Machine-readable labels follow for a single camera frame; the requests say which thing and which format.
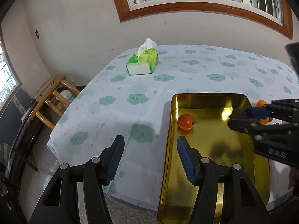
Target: wall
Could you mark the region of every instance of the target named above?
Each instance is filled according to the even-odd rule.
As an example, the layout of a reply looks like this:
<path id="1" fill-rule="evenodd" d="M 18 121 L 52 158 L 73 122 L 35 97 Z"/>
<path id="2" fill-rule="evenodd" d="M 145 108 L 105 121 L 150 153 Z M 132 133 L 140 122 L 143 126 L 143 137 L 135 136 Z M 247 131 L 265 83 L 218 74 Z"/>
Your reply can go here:
<path id="1" fill-rule="evenodd" d="M 246 19 L 199 12 L 164 13 L 120 23 L 113 0 L 24 0 L 33 42 L 52 75 L 86 84 L 118 54 L 147 37 L 159 45 L 203 44 L 243 50 L 290 64 L 291 41 Z M 293 15 L 294 38 L 299 21 Z M 38 30 L 40 39 L 35 37 Z"/>
<path id="2" fill-rule="evenodd" d="M 50 73 L 40 58 L 27 25 L 24 2 L 16 0 L 2 23 L 2 33 L 7 53 L 21 82 L 22 89 L 31 97 Z"/>

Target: wooden window frame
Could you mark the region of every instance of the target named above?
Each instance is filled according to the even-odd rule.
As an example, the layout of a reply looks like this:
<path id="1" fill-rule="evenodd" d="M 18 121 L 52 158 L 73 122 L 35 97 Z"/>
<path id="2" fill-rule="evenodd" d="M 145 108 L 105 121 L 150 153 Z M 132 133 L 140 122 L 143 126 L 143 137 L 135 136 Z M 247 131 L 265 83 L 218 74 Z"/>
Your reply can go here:
<path id="1" fill-rule="evenodd" d="M 293 19 L 292 11 L 286 0 L 281 1 L 281 12 L 282 12 L 282 25 L 268 19 L 260 14 L 252 11 L 229 6 L 220 3 L 209 3 L 209 2 L 174 2 L 164 3 L 153 6 L 147 6 L 130 10 L 127 0 L 114 0 L 116 10 L 119 16 L 120 22 L 138 18 L 141 16 L 147 16 L 156 13 L 165 12 L 176 12 L 176 11 L 205 11 L 205 12 L 217 12 L 246 18 L 260 24 L 266 25 L 275 31 L 283 34 L 290 40 L 293 39 Z"/>
<path id="2" fill-rule="evenodd" d="M 7 96 L 7 98 L 5 99 L 4 103 L 0 106 L 0 117 L 1 117 L 2 113 L 4 112 L 5 108 L 8 105 L 8 103 L 11 101 L 11 99 L 14 97 L 14 95 L 17 93 L 17 91 L 21 88 L 22 82 L 21 82 L 20 78 L 18 77 L 15 69 L 13 68 L 11 60 L 8 56 L 8 53 L 7 53 L 7 50 L 6 50 L 6 47 L 5 47 L 5 43 L 4 43 L 4 39 L 3 39 L 1 24 L 0 24 L 0 41 L 1 41 L 2 51 L 3 51 L 4 58 L 6 60 L 6 63 L 8 64 L 10 72 L 12 73 L 12 75 L 13 75 L 16 83 L 17 83 L 15 88 L 10 91 L 10 93 Z"/>

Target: wooden stool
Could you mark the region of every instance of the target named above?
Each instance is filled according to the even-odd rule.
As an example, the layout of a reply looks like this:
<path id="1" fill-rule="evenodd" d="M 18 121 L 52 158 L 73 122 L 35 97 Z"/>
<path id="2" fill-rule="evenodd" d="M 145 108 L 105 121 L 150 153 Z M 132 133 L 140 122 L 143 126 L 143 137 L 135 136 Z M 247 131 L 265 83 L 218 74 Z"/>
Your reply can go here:
<path id="1" fill-rule="evenodd" d="M 41 100 L 37 103 L 33 111 L 31 112 L 29 118 L 32 120 L 34 117 L 37 117 L 41 122 L 43 122 L 46 126 L 48 126 L 51 129 L 54 129 L 55 125 L 48 120 L 41 112 L 40 109 L 42 106 L 46 103 L 50 109 L 52 109 L 55 113 L 57 113 L 60 117 L 62 116 L 62 112 L 60 111 L 63 104 L 69 106 L 71 103 L 67 101 L 63 96 L 61 96 L 56 89 L 59 87 L 60 84 L 63 84 L 68 90 L 70 90 L 74 95 L 78 95 L 80 91 L 65 81 L 66 76 L 62 75 L 56 82 L 54 82 L 55 77 L 50 78 L 48 81 L 46 81 L 40 89 L 36 93 L 36 97 L 41 96 Z M 51 85 L 50 90 L 48 90 L 44 95 L 42 93 Z M 59 100 L 59 106 L 55 106 L 54 102 L 56 99 Z"/>

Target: screw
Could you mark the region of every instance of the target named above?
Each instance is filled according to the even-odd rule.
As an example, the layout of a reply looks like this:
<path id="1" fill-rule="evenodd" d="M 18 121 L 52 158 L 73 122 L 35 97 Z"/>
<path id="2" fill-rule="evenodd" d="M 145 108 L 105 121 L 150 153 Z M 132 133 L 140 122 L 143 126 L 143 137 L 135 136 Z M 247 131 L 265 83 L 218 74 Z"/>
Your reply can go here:
<path id="1" fill-rule="evenodd" d="M 260 140 L 262 140 L 263 138 L 262 138 L 262 136 L 260 136 L 260 135 L 255 135 L 255 139 L 258 140 L 258 141 L 260 141 Z"/>
<path id="2" fill-rule="evenodd" d="M 234 164 L 234 169 L 236 169 L 236 170 L 240 170 L 240 169 L 241 169 L 241 165 L 235 163 L 235 164 Z"/>
<path id="3" fill-rule="evenodd" d="M 93 162 L 93 163 L 98 163 L 100 160 L 101 160 L 101 159 L 100 159 L 99 157 L 94 157 L 94 158 L 92 159 L 92 162 Z"/>
<path id="4" fill-rule="evenodd" d="M 60 168 L 61 169 L 66 169 L 68 167 L 68 164 L 67 163 L 63 163 L 60 165 Z"/>
<path id="5" fill-rule="evenodd" d="M 202 161 L 203 163 L 209 163 L 209 162 L 210 162 L 210 159 L 208 159 L 207 157 L 203 157 L 203 158 L 201 159 L 201 161 Z"/>

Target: white tablecloth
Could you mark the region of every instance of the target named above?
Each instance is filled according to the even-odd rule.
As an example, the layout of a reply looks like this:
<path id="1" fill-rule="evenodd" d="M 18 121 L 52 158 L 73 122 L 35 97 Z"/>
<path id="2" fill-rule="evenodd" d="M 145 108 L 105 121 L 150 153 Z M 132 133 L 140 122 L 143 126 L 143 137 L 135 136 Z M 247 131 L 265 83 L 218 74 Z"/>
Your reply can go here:
<path id="1" fill-rule="evenodd" d="M 176 93 L 243 93 L 251 102 L 298 98 L 295 72 L 261 55 L 204 45 L 158 46 L 153 74 L 129 76 L 137 49 L 111 61 L 76 97 L 52 131 L 48 146 L 60 163 L 84 164 L 116 135 L 125 151 L 104 192 L 156 210 L 164 169 L 170 101 Z M 270 202 L 289 190 L 289 167 L 271 161 Z"/>

